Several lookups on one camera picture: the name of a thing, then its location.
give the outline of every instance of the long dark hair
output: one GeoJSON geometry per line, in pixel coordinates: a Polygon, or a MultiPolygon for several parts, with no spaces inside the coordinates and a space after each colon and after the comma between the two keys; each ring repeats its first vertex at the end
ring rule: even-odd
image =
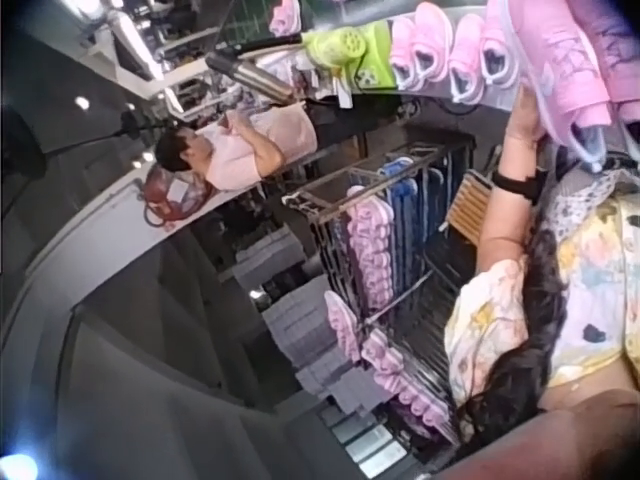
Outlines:
{"type": "Polygon", "coordinates": [[[460,448],[457,459],[489,445],[540,412],[538,402],[549,382],[551,355],[567,318],[558,245],[553,232],[542,226],[546,200],[541,199],[524,249],[528,260],[522,300],[529,337],[498,358],[485,390],[461,407],[460,416],[471,421],[474,434],[460,448]]]}

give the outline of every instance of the metal cylinder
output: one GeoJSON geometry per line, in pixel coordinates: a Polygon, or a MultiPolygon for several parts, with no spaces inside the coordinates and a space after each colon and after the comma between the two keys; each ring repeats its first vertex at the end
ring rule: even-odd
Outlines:
{"type": "Polygon", "coordinates": [[[247,60],[236,58],[233,53],[214,51],[207,54],[205,62],[210,69],[228,76],[278,104],[288,105],[295,101],[294,89],[291,85],[247,60]]]}

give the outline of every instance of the pink shirt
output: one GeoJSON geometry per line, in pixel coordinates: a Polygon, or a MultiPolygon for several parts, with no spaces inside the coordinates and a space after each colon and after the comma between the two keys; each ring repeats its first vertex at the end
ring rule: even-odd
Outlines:
{"type": "MultiPolygon", "coordinates": [[[[287,164],[313,153],[318,147],[315,130],[302,103],[253,115],[251,124],[280,147],[287,164]]],[[[198,133],[213,144],[207,180],[218,190],[240,190],[261,180],[253,148],[240,135],[233,130],[227,132],[217,124],[198,133]]]]}

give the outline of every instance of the red bag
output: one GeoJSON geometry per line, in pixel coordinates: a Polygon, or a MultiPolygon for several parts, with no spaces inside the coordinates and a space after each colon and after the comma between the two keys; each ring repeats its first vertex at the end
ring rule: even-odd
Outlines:
{"type": "Polygon", "coordinates": [[[200,210],[215,193],[213,186],[193,172],[172,173],[154,164],[142,188],[144,220],[152,227],[185,220],[200,210]],[[153,221],[149,213],[157,220],[153,221]]]}

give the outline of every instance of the black hair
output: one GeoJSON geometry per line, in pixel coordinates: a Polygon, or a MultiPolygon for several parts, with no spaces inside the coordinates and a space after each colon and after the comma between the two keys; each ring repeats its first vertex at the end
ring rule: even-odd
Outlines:
{"type": "Polygon", "coordinates": [[[456,460],[475,453],[541,412],[538,402],[549,382],[551,355],[567,318],[558,245],[553,232],[542,227],[547,200],[541,199],[524,248],[527,266],[522,307],[528,338],[498,358],[484,391],[461,407],[459,414],[471,421],[474,434],[462,445],[456,460]]]}
{"type": "Polygon", "coordinates": [[[170,172],[184,172],[191,169],[189,164],[180,156],[182,152],[189,148],[185,139],[178,135],[183,128],[183,125],[167,128],[162,132],[160,140],[156,143],[154,150],[156,161],[162,168],[170,172]]]}

